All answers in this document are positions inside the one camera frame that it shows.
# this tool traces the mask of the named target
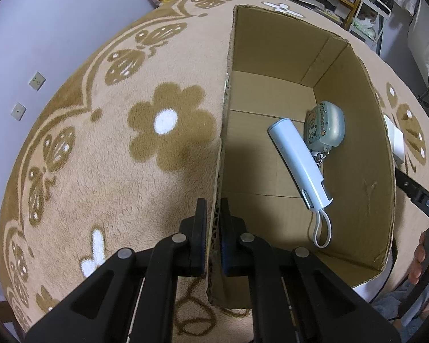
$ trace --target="silver rivet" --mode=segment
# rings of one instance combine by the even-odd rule
[[[118,258],[121,259],[127,259],[132,255],[132,250],[130,250],[128,247],[123,247],[118,252]]]
[[[253,242],[254,241],[254,235],[249,233],[249,232],[245,232],[245,233],[242,233],[240,235],[240,239],[243,242]]]
[[[298,247],[296,250],[295,250],[295,254],[296,254],[296,256],[298,256],[298,257],[300,257],[300,258],[306,258],[307,256],[309,256],[310,255],[310,252],[308,251],[308,249],[307,248],[305,248],[305,247]]]
[[[184,242],[186,241],[186,235],[184,233],[175,233],[172,236],[172,241],[176,243]]]

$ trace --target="wall outlet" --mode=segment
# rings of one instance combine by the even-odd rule
[[[32,86],[33,89],[38,91],[40,90],[45,81],[46,79],[43,77],[43,75],[37,72],[35,76],[33,76],[33,79],[30,80],[29,85]]]
[[[14,117],[17,121],[21,121],[22,116],[24,115],[26,107],[24,107],[21,103],[16,103],[15,107],[11,111],[12,117]]]

